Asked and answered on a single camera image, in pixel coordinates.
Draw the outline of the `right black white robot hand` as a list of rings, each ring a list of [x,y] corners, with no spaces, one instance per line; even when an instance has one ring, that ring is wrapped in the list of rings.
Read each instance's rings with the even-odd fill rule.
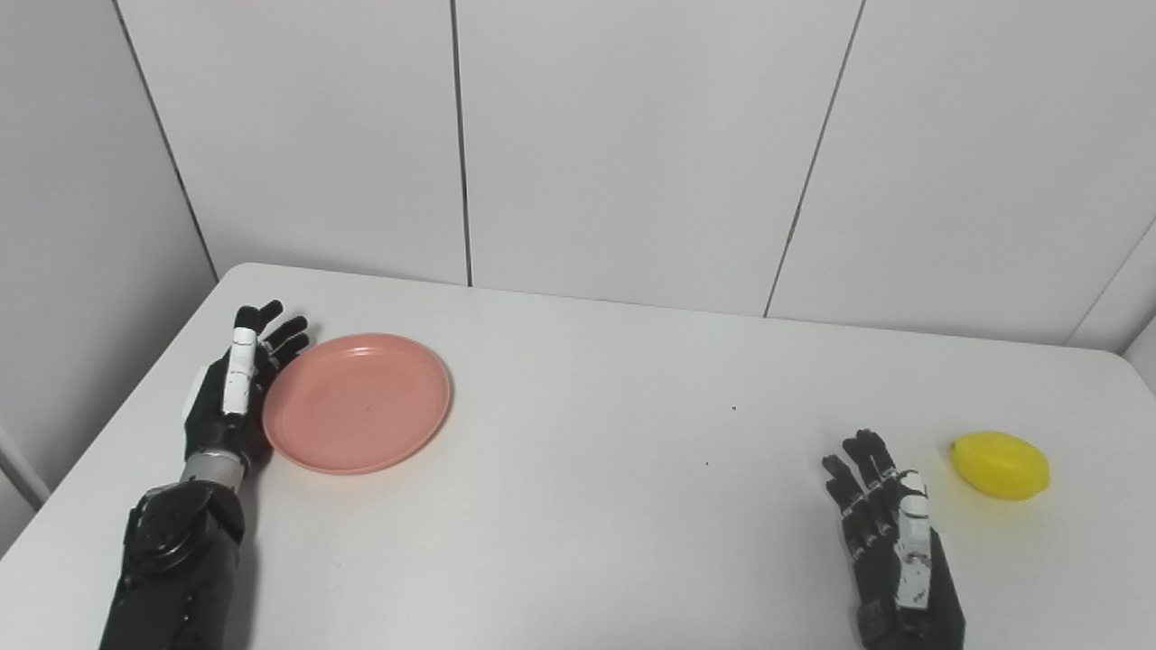
[[[822,459],[842,510],[864,649],[962,649],[966,621],[917,470],[897,470],[879,433],[862,429]]]

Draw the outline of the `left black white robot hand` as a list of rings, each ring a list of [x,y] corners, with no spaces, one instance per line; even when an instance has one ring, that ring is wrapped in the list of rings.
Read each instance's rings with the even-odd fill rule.
[[[297,313],[267,332],[284,313],[275,300],[243,305],[234,317],[227,354],[207,365],[184,423],[187,460],[227,452],[244,473],[259,470],[272,453],[264,428],[264,406],[277,376],[310,345],[309,322]]]

